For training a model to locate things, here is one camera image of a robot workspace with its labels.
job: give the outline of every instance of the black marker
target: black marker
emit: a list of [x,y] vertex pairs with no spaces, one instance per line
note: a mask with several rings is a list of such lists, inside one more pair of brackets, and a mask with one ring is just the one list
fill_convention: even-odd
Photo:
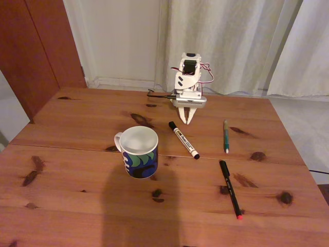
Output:
[[187,148],[187,150],[190,152],[190,154],[195,158],[196,160],[200,158],[200,155],[198,152],[192,147],[192,145],[189,143],[189,141],[186,139],[185,136],[181,133],[181,131],[177,128],[176,124],[174,122],[169,122],[169,127],[175,132],[177,137],[180,139],[180,141],[184,144],[184,146]]
[[231,196],[231,200],[233,203],[233,207],[234,207],[234,211],[235,211],[235,215],[237,217],[238,220],[242,220],[242,213],[240,211],[239,205],[237,203],[235,194],[234,194],[234,190],[230,181],[230,172],[228,171],[227,165],[225,161],[220,161],[220,166],[225,178],[225,182],[228,188],[228,191],[230,192],[230,196]]

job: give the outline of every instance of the white marker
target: white marker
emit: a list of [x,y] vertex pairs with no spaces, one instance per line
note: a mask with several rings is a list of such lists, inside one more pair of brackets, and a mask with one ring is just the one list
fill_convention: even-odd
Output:
[[187,148],[187,150],[190,152],[193,158],[195,158],[196,160],[200,158],[198,152],[192,147],[192,145],[189,143],[186,137],[183,136],[181,131],[177,128],[176,124],[174,122],[169,122],[169,127],[175,132],[177,137],[180,139],[181,143],[184,144],[184,146]]

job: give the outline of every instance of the blue pattern on mug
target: blue pattern on mug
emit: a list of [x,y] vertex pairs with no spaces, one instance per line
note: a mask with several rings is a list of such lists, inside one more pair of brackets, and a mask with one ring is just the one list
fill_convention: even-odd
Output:
[[158,147],[143,155],[122,153],[125,169],[130,176],[145,179],[152,176],[158,168]]

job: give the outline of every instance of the green pen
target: green pen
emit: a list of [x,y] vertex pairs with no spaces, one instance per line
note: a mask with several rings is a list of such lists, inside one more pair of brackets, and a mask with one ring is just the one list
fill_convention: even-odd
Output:
[[228,141],[228,124],[227,124],[227,120],[224,120],[224,150],[225,153],[228,153],[230,150],[230,144]]

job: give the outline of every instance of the mug handle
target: mug handle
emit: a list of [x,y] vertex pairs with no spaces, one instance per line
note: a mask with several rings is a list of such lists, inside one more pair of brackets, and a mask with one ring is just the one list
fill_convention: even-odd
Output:
[[117,149],[121,152],[121,147],[120,147],[120,136],[122,135],[122,132],[119,132],[114,136],[114,143]]

